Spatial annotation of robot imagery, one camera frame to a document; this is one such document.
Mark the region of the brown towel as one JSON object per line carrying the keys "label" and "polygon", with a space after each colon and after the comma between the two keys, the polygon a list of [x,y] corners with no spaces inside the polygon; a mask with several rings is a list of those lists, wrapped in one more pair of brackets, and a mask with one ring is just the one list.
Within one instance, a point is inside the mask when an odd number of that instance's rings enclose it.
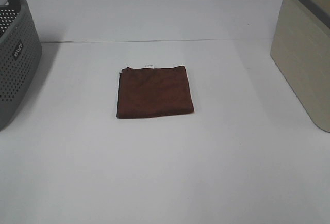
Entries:
{"label": "brown towel", "polygon": [[117,118],[155,118],[193,112],[184,66],[122,69],[118,85]]}

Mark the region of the beige plastic storage bin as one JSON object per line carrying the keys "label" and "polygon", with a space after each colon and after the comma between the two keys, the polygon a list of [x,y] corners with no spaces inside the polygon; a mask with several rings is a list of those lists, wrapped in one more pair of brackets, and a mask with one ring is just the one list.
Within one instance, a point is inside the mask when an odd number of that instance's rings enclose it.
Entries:
{"label": "beige plastic storage bin", "polygon": [[329,0],[282,0],[270,55],[314,125],[329,132]]}

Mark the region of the grey perforated plastic basket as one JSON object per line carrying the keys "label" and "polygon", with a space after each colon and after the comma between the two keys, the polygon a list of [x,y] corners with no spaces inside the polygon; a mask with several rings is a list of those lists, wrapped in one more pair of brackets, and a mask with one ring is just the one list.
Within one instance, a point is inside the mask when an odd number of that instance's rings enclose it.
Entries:
{"label": "grey perforated plastic basket", "polygon": [[1,129],[17,112],[42,55],[27,0],[7,2],[1,6]]}

